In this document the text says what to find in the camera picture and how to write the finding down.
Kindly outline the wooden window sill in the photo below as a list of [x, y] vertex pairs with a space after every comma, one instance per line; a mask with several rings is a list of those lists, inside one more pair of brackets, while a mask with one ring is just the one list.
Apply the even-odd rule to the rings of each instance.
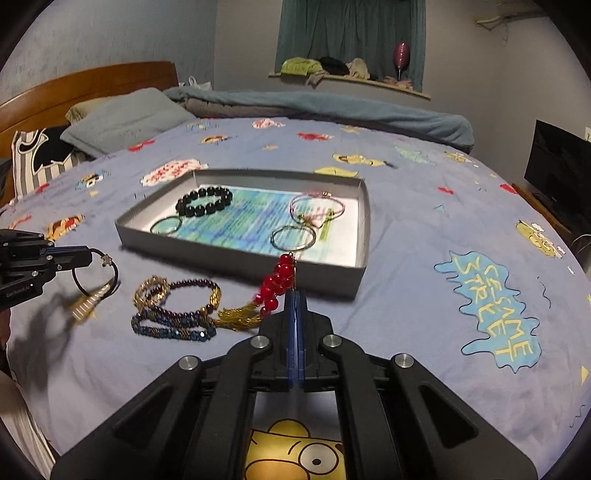
[[325, 82], [347, 83], [347, 84], [351, 84], [351, 85], [361, 85], [361, 86], [367, 86], [370, 88], [389, 90], [389, 91], [398, 92], [401, 94], [406, 94], [406, 95], [410, 95], [413, 97], [421, 98], [421, 99], [428, 100], [428, 101], [432, 100], [432, 97], [429, 94], [426, 94], [423, 92], [410, 90], [408, 88], [399, 87], [397, 85], [393, 85], [393, 84], [386, 83], [386, 82], [380, 82], [380, 81], [375, 81], [375, 80], [363, 80], [363, 79], [352, 78], [352, 77], [348, 77], [348, 76], [335, 76], [335, 75], [329, 75], [329, 74], [322, 74], [320, 77], [315, 77], [315, 78], [310, 79], [308, 77], [302, 77], [302, 76], [297, 76], [297, 75], [281, 74], [280, 72], [270, 72], [269, 74], [267, 74], [267, 77], [270, 79], [280, 79], [281, 81], [284, 81], [284, 82], [301, 82], [301, 83], [304, 83], [304, 85], [311, 86], [312, 88], [318, 87], [319, 84], [325, 83]]

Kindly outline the beige cloth on sill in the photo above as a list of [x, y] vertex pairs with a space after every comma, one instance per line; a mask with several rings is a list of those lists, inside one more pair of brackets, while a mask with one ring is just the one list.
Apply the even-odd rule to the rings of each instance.
[[358, 80], [370, 80], [370, 71], [366, 61], [363, 58], [353, 58], [353, 60], [346, 64], [349, 73], [348, 76]]

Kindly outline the grey shallow tray box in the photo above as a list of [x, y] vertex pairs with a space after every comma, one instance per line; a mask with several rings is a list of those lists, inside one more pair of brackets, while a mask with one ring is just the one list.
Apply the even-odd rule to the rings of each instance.
[[[200, 188], [224, 187], [223, 210], [180, 216], [176, 204]], [[190, 171], [159, 186], [115, 222], [122, 245], [146, 256], [249, 280], [294, 254], [297, 284], [353, 298], [368, 264], [370, 204], [362, 179], [307, 172]]]

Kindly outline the black television screen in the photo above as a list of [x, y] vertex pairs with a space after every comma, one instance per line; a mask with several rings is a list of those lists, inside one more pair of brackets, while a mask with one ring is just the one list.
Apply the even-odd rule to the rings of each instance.
[[524, 179], [546, 206], [578, 234], [590, 232], [590, 143], [537, 120]]

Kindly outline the wooden tv stand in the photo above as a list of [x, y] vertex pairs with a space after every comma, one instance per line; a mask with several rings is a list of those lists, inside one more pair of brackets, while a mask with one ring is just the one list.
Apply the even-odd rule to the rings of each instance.
[[568, 229], [552, 212], [547, 208], [542, 201], [538, 198], [535, 192], [520, 186], [519, 184], [512, 183], [511, 186], [516, 192], [538, 213], [540, 213], [548, 223], [554, 228], [559, 234], [562, 240], [568, 245], [574, 240], [573, 233]]

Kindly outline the black cloth on sill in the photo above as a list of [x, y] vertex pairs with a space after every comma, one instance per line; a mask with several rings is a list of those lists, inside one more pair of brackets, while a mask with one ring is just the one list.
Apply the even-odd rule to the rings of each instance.
[[325, 56], [318, 58], [318, 63], [321, 64], [322, 70], [332, 76], [348, 76], [349, 67], [341, 60]]

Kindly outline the striped black white pillow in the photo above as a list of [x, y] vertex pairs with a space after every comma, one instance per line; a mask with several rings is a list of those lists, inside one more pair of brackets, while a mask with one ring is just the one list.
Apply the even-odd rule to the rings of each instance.
[[89, 159], [61, 139], [66, 129], [66, 126], [47, 127], [14, 134], [11, 143], [12, 171], [18, 200]]

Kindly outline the dark wire bangle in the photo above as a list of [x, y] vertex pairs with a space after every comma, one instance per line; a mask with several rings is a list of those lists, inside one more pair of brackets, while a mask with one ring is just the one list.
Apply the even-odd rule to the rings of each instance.
[[301, 252], [310, 249], [317, 241], [317, 233], [305, 225], [283, 225], [270, 234], [270, 244], [276, 250], [287, 253]]

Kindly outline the gold cone pendant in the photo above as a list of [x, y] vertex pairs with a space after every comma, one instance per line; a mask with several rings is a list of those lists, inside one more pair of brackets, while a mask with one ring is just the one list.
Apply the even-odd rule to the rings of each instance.
[[112, 282], [106, 282], [100, 288], [92, 291], [89, 296], [82, 295], [70, 307], [72, 319], [77, 323], [83, 323], [94, 315], [97, 305], [107, 297], [112, 287]]

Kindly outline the olive yellow pillow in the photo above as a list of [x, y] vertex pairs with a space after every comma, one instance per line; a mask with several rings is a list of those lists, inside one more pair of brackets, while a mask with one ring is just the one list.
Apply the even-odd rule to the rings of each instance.
[[69, 124], [77, 123], [110, 100], [111, 97], [107, 96], [78, 102], [67, 110], [65, 119]]

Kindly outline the teal window curtain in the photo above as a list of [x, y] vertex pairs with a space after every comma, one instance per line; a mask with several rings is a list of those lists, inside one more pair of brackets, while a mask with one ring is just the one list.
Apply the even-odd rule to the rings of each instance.
[[397, 76], [393, 52], [400, 41], [411, 51], [402, 79], [421, 91], [427, 43], [424, 1], [284, 1], [274, 68], [293, 57], [329, 56], [344, 63], [359, 57], [382, 80]]

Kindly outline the wooden headboard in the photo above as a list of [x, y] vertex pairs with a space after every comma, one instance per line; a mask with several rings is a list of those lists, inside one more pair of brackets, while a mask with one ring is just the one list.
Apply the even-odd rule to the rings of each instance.
[[13, 141], [34, 148], [54, 137], [55, 127], [67, 127], [68, 110], [96, 98], [131, 93], [143, 88], [164, 90], [177, 84], [169, 61], [117, 64], [80, 71], [33, 87], [1, 105], [1, 204], [27, 192], [40, 191], [67, 169], [82, 162], [73, 151], [47, 167], [33, 168], [29, 155], [12, 151]]

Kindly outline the pink balloon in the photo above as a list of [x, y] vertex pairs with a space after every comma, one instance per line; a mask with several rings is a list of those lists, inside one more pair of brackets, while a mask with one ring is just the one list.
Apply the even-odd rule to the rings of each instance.
[[410, 46], [405, 41], [400, 41], [394, 47], [393, 62], [396, 68], [397, 79], [401, 80], [403, 73], [408, 69], [410, 64], [411, 51]]

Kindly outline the wall air conditioner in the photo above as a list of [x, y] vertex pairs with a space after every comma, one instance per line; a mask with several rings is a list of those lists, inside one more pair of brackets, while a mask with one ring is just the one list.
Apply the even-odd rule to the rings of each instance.
[[496, 26], [517, 20], [544, 17], [546, 13], [535, 2], [530, 0], [498, 1], [496, 13], [487, 18], [478, 18], [475, 24], [482, 28], [492, 30]]

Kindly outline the blue cartoon bedsheet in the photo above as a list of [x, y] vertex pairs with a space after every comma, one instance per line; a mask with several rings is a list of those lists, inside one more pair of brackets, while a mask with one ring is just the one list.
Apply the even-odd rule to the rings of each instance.
[[119, 269], [83, 322], [99, 263], [61, 273], [12, 311], [8, 356], [61, 453], [173, 361], [242, 339], [156, 339], [131, 327], [146, 279], [207, 277], [249, 302], [280, 247], [311, 310], [370, 354], [413, 355], [540, 474], [590, 411], [590, 283], [567, 244], [478, 160], [407, 136], [327, 122], [185, 123], [82, 163], [1, 212], [1, 224], [88, 245]]

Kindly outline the grey pillow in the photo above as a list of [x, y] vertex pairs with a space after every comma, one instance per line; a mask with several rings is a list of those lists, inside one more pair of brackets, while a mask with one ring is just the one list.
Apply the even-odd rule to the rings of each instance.
[[146, 88], [111, 98], [67, 127], [60, 139], [98, 158], [194, 120], [193, 115], [163, 92]]

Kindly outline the silver wire bangle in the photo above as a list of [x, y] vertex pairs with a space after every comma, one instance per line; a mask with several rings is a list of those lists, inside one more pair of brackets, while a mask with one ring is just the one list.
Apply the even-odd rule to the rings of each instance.
[[168, 236], [177, 232], [182, 226], [182, 218], [178, 215], [170, 215], [158, 219], [149, 228], [149, 232], [156, 235]]

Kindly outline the green cloth on sill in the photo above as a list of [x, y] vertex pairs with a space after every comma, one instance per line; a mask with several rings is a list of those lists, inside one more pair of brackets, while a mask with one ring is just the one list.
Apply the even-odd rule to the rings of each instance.
[[324, 72], [320, 61], [303, 57], [293, 57], [283, 61], [280, 66], [281, 75], [308, 77]]

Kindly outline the teal folded blanket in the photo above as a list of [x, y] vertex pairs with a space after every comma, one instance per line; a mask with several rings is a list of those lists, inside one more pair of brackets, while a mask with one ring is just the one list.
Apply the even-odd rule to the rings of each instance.
[[353, 96], [304, 91], [204, 91], [189, 86], [172, 87], [164, 94], [197, 117], [349, 122], [452, 146], [466, 153], [475, 143], [472, 125], [461, 115]]

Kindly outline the printed blue-green paper sheet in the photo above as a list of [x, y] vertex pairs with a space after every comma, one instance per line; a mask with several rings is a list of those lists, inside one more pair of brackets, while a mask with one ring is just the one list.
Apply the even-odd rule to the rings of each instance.
[[192, 217], [176, 211], [178, 200], [164, 207], [141, 230], [150, 233], [150, 226], [166, 216], [182, 218], [180, 229], [165, 236], [214, 247], [248, 253], [279, 256], [287, 253], [270, 244], [270, 234], [283, 225], [305, 225], [317, 233], [310, 249], [291, 253], [297, 260], [318, 264], [353, 267], [358, 248], [359, 202], [339, 198], [327, 191], [290, 192], [246, 187], [231, 187], [231, 203], [223, 210], [208, 214], [205, 207], [219, 198], [198, 197], [188, 206]]

